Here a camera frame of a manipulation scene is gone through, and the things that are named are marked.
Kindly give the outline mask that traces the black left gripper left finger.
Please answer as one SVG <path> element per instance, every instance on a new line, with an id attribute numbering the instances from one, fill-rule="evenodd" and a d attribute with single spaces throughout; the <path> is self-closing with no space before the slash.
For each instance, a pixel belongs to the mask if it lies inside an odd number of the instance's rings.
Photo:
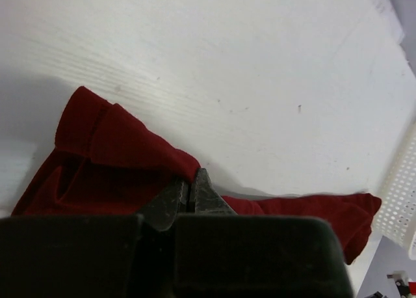
<path id="1" fill-rule="evenodd" d="M 3 219 L 1 296 L 170 296 L 172 229 L 188 189 L 174 180 L 129 215 Z"/>

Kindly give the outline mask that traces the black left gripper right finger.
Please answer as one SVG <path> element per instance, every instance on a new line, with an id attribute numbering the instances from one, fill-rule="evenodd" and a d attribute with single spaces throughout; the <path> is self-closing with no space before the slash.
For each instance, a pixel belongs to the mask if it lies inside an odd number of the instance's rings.
<path id="1" fill-rule="evenodd" d="M 341 245 L 314 217 L 237 215 L 199 169 L 175 221 L 177 297 L 352 297 Z"/>

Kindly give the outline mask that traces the dark red t-shirt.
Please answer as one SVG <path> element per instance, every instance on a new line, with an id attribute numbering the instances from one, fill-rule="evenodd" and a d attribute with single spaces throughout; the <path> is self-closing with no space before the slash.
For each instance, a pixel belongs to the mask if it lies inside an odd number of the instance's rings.
<path id="1" fill-rule="evenodd" d="M 85 87 L 69 99 L 44 161 L 13 215 L 130 214 L 174 178 L 190 185 L 200 169 L 190 154 L 152 133 L 121 105 Z M 239 215 L 295 215 L 328 221 L 351 264 L 365 248 L 380 198 L 369 193 L 247 200 L 225 197 Z"/>

